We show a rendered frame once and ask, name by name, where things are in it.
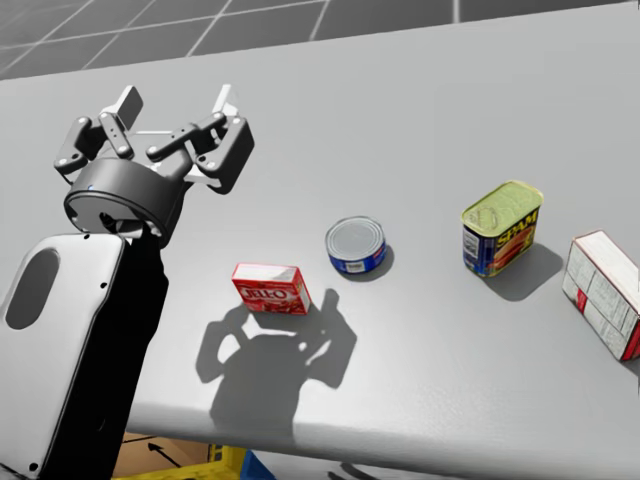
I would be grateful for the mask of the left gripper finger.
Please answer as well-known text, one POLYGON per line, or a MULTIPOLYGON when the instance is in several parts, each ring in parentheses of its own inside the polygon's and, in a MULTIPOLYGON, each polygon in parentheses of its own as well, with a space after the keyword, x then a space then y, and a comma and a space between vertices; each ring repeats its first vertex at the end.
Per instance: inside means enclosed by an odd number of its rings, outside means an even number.
POLYGON ((146 156, 155 172, 172 181, 204 184, 226 195, 235 186, 254 146, 235 89, 225 84, 208 116, 164 135, 146 149, 146 156))
POLYGON ((133 148, 127 132, 143 108, 142 97, 133 85, 126 86, 115 104, 105 107, 95 118, 81 116, 70 126, 53 162, 60 175, 71 175, 95 160, 108 143, 121 159, 131 159, 133 148))

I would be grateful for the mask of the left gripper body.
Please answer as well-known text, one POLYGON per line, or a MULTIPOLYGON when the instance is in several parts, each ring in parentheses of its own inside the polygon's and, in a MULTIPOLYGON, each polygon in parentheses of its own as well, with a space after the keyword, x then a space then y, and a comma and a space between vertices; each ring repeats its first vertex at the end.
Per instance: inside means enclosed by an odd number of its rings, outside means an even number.
POLYGON ((134 156, 121 159, 109 144, 81 169, 64 199, 71 223, 86 233, 138 237, 148 229, 166 247, 181 215, 185 180, 193 167, 182 146, 154 163, 146 150, 169 138, 167 132, 136 132, 129 137, 134 156))

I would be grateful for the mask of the brown box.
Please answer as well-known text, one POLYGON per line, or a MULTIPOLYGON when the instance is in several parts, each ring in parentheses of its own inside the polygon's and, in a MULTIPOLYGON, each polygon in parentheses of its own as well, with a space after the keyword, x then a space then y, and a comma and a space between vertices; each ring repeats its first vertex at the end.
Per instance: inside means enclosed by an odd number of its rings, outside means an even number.
POLYGON ((125 433, 113 477, 203 464, 209 445, 181 439, 125 433))

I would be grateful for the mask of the yellow box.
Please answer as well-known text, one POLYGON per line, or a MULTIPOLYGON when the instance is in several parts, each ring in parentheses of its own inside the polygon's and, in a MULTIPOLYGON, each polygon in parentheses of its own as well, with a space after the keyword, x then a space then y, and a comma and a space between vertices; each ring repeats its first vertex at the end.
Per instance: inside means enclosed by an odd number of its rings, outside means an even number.
POLYGON ((240 480, 247 450, 229 446, 211 446, 210 461, 185 467, 157 470, 111 480, 240 480))

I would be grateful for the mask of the blue flat can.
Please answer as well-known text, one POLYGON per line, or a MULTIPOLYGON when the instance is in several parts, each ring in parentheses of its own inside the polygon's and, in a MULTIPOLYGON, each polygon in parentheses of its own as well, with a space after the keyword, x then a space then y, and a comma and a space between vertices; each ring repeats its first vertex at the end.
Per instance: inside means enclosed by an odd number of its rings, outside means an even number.
POLYGON ((346 275, 372 272, 382 264, 387 253, 382 226, 368 216, 337 221, 326 232, 325 247, 332 266, 346 275))

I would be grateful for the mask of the green and blue rectangular can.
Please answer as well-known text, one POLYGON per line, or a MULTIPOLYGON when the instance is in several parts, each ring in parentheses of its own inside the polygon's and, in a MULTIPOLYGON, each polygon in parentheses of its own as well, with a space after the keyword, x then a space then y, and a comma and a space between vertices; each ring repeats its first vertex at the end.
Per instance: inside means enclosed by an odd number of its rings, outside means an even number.
POLYGON ((466 267, 491 278, 529 250, 543 201, 537 188, 510 180, 466 208, 461 214, 466 267))

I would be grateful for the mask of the red and white carton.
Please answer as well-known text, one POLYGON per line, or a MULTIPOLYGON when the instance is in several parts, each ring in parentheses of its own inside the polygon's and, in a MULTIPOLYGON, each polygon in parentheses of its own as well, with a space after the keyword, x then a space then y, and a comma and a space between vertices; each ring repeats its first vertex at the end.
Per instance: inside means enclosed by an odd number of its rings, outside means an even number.
POLYGON ((605 231, 572 240, 562 290, 616 360, 640 358, 640 268, 605 231))

